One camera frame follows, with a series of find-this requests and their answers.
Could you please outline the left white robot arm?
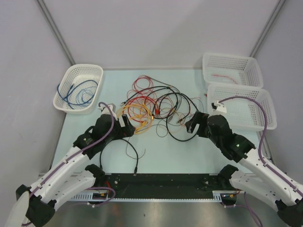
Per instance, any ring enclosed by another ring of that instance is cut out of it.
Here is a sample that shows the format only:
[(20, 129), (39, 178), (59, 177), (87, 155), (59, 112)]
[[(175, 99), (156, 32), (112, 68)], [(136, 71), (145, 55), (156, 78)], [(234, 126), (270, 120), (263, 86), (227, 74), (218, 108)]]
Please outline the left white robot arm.
[(102, 114), (94, 126), (80, 135), (64, 158), (31, 186), (21, 185), (16, 190), (17, 202), (6, 221), (7, 227), (42, 227), (69, 199), (84, 190), (106, 190), (115, 197), (114, 189), (106, 186), (103, 169), (95, 164), (86, 168), (76, 178), (74, 170), (102, 152), (108, 143), (134, 135), (135, 127), (123, 114), (117, 118)]

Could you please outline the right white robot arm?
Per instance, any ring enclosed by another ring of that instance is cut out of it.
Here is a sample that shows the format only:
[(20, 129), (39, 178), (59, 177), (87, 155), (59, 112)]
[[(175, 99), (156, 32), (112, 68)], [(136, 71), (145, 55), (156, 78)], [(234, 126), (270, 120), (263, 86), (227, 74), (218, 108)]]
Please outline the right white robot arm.
[(186, 122), (192, 133), (198, 126), (199, 137), (208, 138), (228, 159), (250, 170), (257, 180), (246, 176), (238, 168), (227, 165), (220, 172), (219, 186), (243, 190), (273, 208), (280, 219), (290, 227), (303, 225), (303, 186), (290, 178), (262, 154), (242, 135), (232, 132), (222, 115), (196, 112)]

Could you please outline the near right white basket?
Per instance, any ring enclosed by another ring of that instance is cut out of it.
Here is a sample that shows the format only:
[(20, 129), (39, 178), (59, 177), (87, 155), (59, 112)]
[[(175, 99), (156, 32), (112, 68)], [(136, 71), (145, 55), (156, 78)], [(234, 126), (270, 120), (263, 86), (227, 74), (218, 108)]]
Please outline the near right white basket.
[(212, 103), (235, 96), (235, 99), (224, 101), (226, 106), (227, 119), (233, 129), (249, 131), (262, 131), (265, 126), (265, 118), (259, 106), (247, 99), (248, 97), (259, 103), (265, 111), (267, 129), (274, 130), (277, 127), (276, 112), (270, 93), (258, 87), (246, 87), (239, 85), (218, 85), (211, 84), (207, 91), (207, 111), (212, 113), (214, 109)]

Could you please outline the white basket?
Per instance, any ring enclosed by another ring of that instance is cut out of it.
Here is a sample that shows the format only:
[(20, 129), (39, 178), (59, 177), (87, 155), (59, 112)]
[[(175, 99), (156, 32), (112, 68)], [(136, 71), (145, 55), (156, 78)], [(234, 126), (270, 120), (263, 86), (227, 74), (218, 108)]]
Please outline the white basket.
[(265, 111), (267, 129), (274, 130), (277, 127), (276, 112), (270, 93), (258, 87), (246, 87), (239, 85), (218, 85), (211, 84), (207, 91), (207, 111), (212, 113), (214, 109), (212, 103), (235, 96), (235, 99), (224, 101), (226, 106), (227, 119), (233, 129), (249, 131), (262, 131), (265, 126), (265, 118), (259, 106), (247, 99), (248, 97), (259, 103)]
[(263, 76), (258, 61), (252, 57), (205, 53), (202, 58), (205, 85), (239, 85), (262, 88)]
[(67, 114), (89, 114), (101, 90), (103, 69), (94, 64), (69, 67), (57, 86), (53, 106)]

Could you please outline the far right white basket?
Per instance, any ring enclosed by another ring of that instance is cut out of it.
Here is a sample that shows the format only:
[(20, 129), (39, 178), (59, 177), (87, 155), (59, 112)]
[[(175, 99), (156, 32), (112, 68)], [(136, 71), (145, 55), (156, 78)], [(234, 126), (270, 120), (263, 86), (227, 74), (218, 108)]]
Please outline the far right white basket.
[(239, 85), (262, 88), (263, 76), (258, 61), (252, 57), (205, 53), (202, 58), (205, 85)]

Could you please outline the left white basket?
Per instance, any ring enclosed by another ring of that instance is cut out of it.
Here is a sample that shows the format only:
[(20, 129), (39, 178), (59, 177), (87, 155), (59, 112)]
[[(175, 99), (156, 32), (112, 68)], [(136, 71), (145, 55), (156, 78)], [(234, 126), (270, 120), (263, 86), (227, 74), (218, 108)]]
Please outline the left white basket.
[(57, 86), (53, 106), (67, 114), (89, 114), (101, 90), (103, 69), (94, 64), (69, 67)]

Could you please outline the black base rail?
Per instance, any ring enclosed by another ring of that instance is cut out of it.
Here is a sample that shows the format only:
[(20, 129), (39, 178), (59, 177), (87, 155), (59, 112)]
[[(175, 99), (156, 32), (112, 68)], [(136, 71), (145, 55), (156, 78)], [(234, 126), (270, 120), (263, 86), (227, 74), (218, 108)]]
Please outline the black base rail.
[(235, 191), (219, 175), (94, 174), (95, 186), (109, 183), (117, 199), (210, 199), (213, 191)]

